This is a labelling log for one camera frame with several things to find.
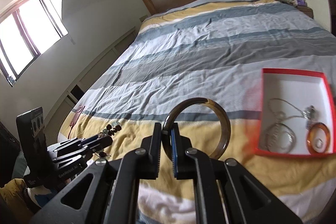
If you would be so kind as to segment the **thin silver bangle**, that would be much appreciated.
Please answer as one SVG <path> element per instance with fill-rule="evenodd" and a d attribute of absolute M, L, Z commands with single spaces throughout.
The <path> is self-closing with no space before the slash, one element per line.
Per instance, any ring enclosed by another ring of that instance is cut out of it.
<path fill-rule="evenodd" d="M 295 146 L 295 133 L 283 123 L 272 124 L 264 130 L 263 135 L 268 152 L 288 154 Z"/>

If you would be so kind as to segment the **brown horn bangle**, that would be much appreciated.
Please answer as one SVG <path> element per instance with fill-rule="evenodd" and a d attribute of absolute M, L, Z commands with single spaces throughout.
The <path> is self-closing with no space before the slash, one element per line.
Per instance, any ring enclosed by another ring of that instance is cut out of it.
<path fill-rule="evenodd" d="M 193 105 L 207 107 L 211 109 L 214 114 L 183 112 L 186 108 Z M 211 152 L 209 148 L 206 148 L 210 158 L 220 159 L 230 142 L 231 123 L 226 111 L 218 103 L 202 97 L 184 100 L 167 114 L 162 128 L 162 145 L 166 156 L 170 160 L 172 159 L 171 130 L 179 114 L 183 114 L 182 132 L 186 133 L 187 130 L 191 130 L 187 136 L 192 137 L 193 140 L 200 137 L 200 140 L 196 141 L 197 146 L 205 148 L 207 144 L 210 145 L 210 147 L 214 149 L 214 151 Z"/>

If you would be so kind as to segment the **wooden nightstand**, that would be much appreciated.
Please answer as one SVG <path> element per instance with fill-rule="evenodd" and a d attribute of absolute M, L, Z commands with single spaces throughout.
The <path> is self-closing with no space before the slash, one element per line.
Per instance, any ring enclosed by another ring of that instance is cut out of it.
<path fill-rule="evenodd" d="M 299 11 L 303 12 L 305 15 L 310 17 L 311 19 L 314 18 L 313 10 L 307 6 L 297 6 L 296 7 Z"/>

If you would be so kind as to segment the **bright window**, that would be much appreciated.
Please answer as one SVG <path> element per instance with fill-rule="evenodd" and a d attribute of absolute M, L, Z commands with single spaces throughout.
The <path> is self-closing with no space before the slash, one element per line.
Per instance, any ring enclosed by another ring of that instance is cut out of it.
<path fill-rule="evenodd" d="M 43 53 L 68 35 L 50 0 L 14 0 L 1 10 L 1 74 L 13 87 Z"/>

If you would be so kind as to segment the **low white wall cabinet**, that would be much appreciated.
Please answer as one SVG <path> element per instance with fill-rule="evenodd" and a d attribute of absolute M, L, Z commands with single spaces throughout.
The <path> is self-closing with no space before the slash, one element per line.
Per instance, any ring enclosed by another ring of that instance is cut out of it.
<path fill-rule="evenodd" d="M 57 141 L 58 133 L 64 120 L 78 102 L 78 99 L 71 91 L 80 89 L 86 92 L 127 47 L 131 45 L 136 35 L 135 28 L 133 27 L 113 41 L 74 79 L 60 96 L 45 118 L 45 133 L 48 142 L 54 143 Z"/>

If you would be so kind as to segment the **striped bed duvet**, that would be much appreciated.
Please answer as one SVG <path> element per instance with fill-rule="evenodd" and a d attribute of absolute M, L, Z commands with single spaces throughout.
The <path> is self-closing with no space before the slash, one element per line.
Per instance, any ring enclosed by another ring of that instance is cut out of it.
<path fill-rule="evenodd" d="M 140 146 L 180 102 L 217 102 L 231 122 L 224 157 L 235 158 L 303 222 L 314 221 L 335 190 L 335 157 L 283 159 L 255 155 L 261 71 L 307 69 L 335 85 L 335 37 L 293 6 L 275 1 L 201 0 L 147 18 L 135 41 L 87 90 L 71 127 L 58 134 L 88 138 L 117 121 L 109 160 Z"/>

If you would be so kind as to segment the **amber orange bangle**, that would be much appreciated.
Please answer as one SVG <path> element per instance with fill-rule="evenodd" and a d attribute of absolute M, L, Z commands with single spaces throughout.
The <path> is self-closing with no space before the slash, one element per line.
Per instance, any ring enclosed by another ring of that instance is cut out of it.
<path fill-rule="evenodd" d="M 321 122 L 315 123 L 307 132 L 306 145 L 311 155 L 324 154 L 330 145 L 330 130 Z"/>

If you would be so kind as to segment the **wall socket left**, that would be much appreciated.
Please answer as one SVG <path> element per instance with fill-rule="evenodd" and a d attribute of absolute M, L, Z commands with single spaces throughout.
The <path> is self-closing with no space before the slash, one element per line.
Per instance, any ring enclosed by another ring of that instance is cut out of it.
<path fill-rule="evenodd" d="M 148 16 L 147 16 L 147 15 L 144 15 L 144 16 L 140 17 L 139 20 L 140 20 L 141 22 L 143 22 L 146 18 L 148 18 Z"/>

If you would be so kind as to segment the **purple tissue box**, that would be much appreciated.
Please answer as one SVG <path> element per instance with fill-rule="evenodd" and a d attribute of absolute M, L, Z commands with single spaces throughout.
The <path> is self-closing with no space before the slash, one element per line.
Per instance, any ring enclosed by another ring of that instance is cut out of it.
<path fill-rule="evenodd" d="M 294 0 L 296 6 L 307 6 L 307 2 L 305 0 Z"/>

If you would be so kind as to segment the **red white jewelry box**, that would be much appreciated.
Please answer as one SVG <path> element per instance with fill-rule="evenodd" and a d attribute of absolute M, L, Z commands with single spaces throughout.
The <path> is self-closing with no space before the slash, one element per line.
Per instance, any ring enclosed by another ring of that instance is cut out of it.
<path fill-rule="evenodd" d="M 335 103 L 327 77 L 322 72 L 300 69 L 264 68 L 261 73 L 261 122 L 255 141 L 255 154 L 277 157 L 324 157 L 335 154 Z M 316 123 L 330 130 L 329 149 L 324 154 L 311 155 L 307 149 L 306 119 L 303 111 L 313 105 Z M 296 142 L 288 154 L 268 152 L 263 132 L 274 123 L 283 123 L 295 133 Z"/>

